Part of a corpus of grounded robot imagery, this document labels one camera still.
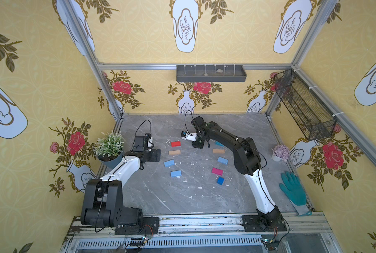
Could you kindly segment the teal rectangular block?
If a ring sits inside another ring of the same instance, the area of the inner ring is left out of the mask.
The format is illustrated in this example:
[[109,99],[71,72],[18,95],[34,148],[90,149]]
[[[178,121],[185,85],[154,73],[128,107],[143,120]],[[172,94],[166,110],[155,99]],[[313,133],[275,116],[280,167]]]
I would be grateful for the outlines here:
[[215,144],[216,144],[216,145],[218,145],[218,146],[224,147],[224,145],[223,145],[223,144],[221,144],[221,143],[220,143],[220,142],[218,142],[218,141],[215,141]]

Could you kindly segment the natural wood block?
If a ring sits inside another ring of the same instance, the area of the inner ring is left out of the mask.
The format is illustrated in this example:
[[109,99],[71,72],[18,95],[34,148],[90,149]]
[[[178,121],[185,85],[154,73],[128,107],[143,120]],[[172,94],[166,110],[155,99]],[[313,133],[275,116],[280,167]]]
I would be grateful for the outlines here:
[[214,154],[224,154],[225,150],[224,149],[213,149]]
[[181,154],[181,150],[173,150],[168,152],[170,156],[177,156]]

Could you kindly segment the red rectangular block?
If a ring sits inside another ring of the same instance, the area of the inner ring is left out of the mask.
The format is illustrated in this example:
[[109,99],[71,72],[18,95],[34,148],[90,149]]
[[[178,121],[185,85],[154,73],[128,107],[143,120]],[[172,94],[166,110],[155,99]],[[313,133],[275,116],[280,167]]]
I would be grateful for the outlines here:
[[171,143],[172,147],[180,147],[181,146],[181,142],[180,141],[174,141]]

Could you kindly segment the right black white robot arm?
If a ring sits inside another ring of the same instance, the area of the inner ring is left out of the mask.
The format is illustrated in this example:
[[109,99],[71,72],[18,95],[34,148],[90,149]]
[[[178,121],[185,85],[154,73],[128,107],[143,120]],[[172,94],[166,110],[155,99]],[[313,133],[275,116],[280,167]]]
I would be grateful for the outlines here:
[[253,193],[259,221],[265,229],[273,228],[282,218],[272,200],[262,175],[261,157],[252,138],[242,138],[223,130],[217,123],[205,122],[200,116],[191,121],[195,134],[186,134],[192,146],[204,148],[204,143],[215,140],[232,151],[236,170],[245,176]]

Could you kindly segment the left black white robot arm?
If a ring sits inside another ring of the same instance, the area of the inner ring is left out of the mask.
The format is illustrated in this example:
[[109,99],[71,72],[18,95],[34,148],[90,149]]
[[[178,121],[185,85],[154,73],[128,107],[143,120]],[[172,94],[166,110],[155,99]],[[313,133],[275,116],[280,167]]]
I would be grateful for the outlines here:
[[139,232],[143,228],[143,211],[124,206],[123,186],[146,162],[159,162],[161,151],[150,149],[128,152],[120,163],[100,179],[88,181],[81,209],[80,222],[95,228]]

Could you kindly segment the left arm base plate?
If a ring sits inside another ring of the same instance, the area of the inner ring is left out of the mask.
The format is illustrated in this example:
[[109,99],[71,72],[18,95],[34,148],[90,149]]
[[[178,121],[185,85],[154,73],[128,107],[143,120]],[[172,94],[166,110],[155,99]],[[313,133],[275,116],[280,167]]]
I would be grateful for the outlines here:
[[116,226],[115,235],[156,235],[159,230],[158,217],[138,218],[134,223],[122,223]]

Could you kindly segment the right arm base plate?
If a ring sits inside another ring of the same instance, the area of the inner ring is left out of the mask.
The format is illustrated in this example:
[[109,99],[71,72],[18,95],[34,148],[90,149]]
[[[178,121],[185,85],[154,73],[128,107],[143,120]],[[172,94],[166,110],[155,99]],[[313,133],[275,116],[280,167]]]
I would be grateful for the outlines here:
[[246,233],[249,232],[286,232],[288,227],[283,217],[280,215],[273,220],[271,224],[267,224],[267,220],[263,220],[258,215],[244,215],[240,221],[240,225],[244,227]]

